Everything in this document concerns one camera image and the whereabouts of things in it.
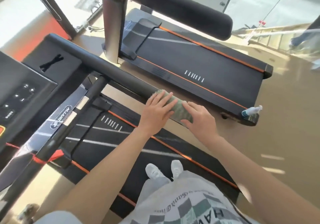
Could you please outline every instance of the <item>white shoe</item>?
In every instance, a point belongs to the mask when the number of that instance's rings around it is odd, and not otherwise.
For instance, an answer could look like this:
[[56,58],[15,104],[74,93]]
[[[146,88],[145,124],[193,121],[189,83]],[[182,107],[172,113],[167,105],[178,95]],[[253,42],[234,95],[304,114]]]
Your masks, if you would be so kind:
[[179,160],[173,160],[171,162],[171,171],[173,175],[172,179],[176,179],[183,172],[182,163]]
[[164,177],[163,173],[158,169],[158,167],[152,163],[146,166],[146,174],[150,179],[156,179],[158,177]]

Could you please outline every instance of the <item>forearm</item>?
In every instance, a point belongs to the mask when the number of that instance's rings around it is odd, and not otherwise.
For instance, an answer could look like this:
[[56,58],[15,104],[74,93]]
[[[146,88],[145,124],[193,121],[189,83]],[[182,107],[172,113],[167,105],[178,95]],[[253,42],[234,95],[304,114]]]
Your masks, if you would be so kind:
[[138,128],[134,129],[70,191],[56,209],[71,212],[84,224],[100,224],[149,138]]
[[320,211],[269,172],[240,153],[224,138],[207,144],[234,181],[247,189],[267,223],[320,223]]

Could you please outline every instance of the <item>green cloth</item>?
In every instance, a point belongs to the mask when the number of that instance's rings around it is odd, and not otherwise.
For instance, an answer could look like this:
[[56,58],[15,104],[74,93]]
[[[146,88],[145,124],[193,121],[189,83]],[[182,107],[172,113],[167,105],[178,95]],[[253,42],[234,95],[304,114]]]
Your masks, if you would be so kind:
[[[165,90],[162,89],[162,90],[157,91],[156,93],[161,93],[162,91],[165,91]],[[163,99],[168,94],[169,93],[167,91],[165,91],[165,94],[161,99]],[[168,103],[172,102],[175,99],[178,99],[178,98],[172,96],[167,101],[166,105]],[[183,126],[185,126],[185,124],[180,122],[182,119],[186,119],[186,120],[190,121],[191,123],[193,123],[192,115],[182,106],[182,100],[181,99],[178,99],[178,102],[174,105],[174,107],[171,110],[174,112],[174,114],[170,117],[170,119],[182,124]]]

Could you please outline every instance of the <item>spray bottle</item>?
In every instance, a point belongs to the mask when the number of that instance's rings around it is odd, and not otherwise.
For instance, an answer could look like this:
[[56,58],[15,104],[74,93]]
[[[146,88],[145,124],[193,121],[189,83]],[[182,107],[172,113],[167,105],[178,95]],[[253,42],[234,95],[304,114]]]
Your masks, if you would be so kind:
[[250,116],[253,114],[258,114],[260,112],[260,110],[262,110],[262,105],[259,105],[258,107],[248,108],[248,109],[242,111],[241,114],[243,117],[247,117],[247,116]]

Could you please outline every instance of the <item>person's left hand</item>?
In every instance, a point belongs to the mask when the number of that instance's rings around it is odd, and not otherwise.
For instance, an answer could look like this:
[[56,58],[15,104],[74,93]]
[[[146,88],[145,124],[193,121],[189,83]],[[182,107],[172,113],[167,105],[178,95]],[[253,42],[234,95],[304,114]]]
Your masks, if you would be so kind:
[[173,93],[171,92],[166,97],[161,99],[164,94],[165,91],[162,91],[159,94],[154,93],[146,102],[146,106],[141,114],[138,129],[150,137],[158,133],[161,128],[165,126],[167,120],[174,113],[170,110],[178,102],[178,99],[175,99],[165,106],[167,101],[172,97]]

